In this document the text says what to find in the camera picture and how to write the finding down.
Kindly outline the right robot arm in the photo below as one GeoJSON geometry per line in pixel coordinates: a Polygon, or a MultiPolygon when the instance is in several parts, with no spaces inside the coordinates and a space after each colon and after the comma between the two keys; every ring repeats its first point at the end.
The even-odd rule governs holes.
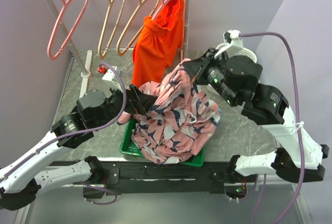
{"type": "Polygon", "coordinates": [[[208,49],[183,67],[196,85],[210,85],[231,107],[242,106],[241,114],[267,130],[280,148],[265,155],[231,157],[218,174],[226,183],[236,183],[256,174],[275,174],[290,183],[300,178],[301,156],[305,157],[303,182],[322,181],[329,147],[316,143],[299,123],[283,93],[259,82],[262,66],[244,55],[216,58],[216,49],[208,49]]]}

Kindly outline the pink patterned shorts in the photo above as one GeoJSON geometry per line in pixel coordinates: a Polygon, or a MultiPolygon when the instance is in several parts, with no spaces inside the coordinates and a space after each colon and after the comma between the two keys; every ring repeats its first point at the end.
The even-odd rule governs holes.
{"type": "Polygon", "coordinates": [[[196,156],[220,123],[217,103],[185,71],[184,59],[161,83],[147,82],[139,90],[157,100],[145,115],[122,113],[118,125],[137,121],[131,138],[143,156],[155,164],[175,164],[196,156]]]}

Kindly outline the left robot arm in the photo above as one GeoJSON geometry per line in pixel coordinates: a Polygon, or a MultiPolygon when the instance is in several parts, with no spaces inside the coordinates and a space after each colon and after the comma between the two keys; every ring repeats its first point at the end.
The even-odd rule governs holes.
{"type": "Polygon", "coordinates": [[[123,112],[146,114],[157,97],[131,85],[122,93],[112,90],[107,97],[101,90],[90,90],[73,110],[56,122],[44,138],[18,160],[1,169],[1,208],[9,211],[32,203],[42,193],[71,183],[95,184],[105,177],[99,159],[85,159],[47,171],[57,157],[76,149],[94,133],[117,122],[123,112]]]}

